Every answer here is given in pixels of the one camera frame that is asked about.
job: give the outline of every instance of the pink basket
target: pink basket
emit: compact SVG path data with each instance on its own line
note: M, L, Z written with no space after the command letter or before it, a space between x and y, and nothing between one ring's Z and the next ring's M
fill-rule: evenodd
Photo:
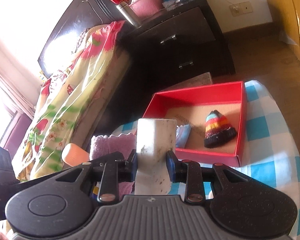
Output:
M130 4L130 8L140 20L144 20L163 9L163 5L161 0L138 0Z

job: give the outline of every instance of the knit beanie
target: knit beanie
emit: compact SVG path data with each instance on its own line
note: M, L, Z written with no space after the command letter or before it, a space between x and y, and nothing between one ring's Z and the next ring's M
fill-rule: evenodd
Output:
M235 128L228 119L217 110L212 111L206 119L204 146L215 148L224 145L237 135Z

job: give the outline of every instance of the drawer handle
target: drawer handle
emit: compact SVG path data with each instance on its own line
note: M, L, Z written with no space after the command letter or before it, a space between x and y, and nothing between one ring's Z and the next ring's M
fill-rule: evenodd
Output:
M170 36L170 37L168 37L168 38L162 40L162 41L160 42L160 44L164 45L164 43L165 43L166 41L168 41L168 40L174 40L174 41L175 41L176 39L177 39L177 37L176 37L176 35L174 34L174 35L172 35L172 36Z
M191 60L191 61L185 62L183 64L180 64L179 69L182 69L183 67L188 66L188 65L193 66L194 65L193 61Z

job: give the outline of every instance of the electrical outlet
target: electrical outlet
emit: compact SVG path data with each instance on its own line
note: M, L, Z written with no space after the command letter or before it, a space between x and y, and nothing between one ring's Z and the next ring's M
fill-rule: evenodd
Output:
M240 3L240 7L241 7L243 14L253 12L250 2L242 2L242 3Z
M239 16L239 15L243 14L241 6L240 6L239 3L230 5L229 8L230 8L230 11L231 11L233 17L236 17L236 16Z

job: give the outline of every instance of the corrugated cardboard bottom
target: corrugated cardboard bottom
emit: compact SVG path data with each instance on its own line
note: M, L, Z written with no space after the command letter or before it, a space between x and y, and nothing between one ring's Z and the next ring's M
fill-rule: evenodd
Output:
M185 148L191 150L234 153L237 143L237 137L223 146L216 148L204 147L205 122L207 115L213 111L218 110L225 115L232 126L238 132L240 120L241 104L223 104L223 105L205 105L205 106L190 106L190 107L175 107L167 111L166 119L176 119L177 125L184 125L189 123L191 125L191 132L186 143Z

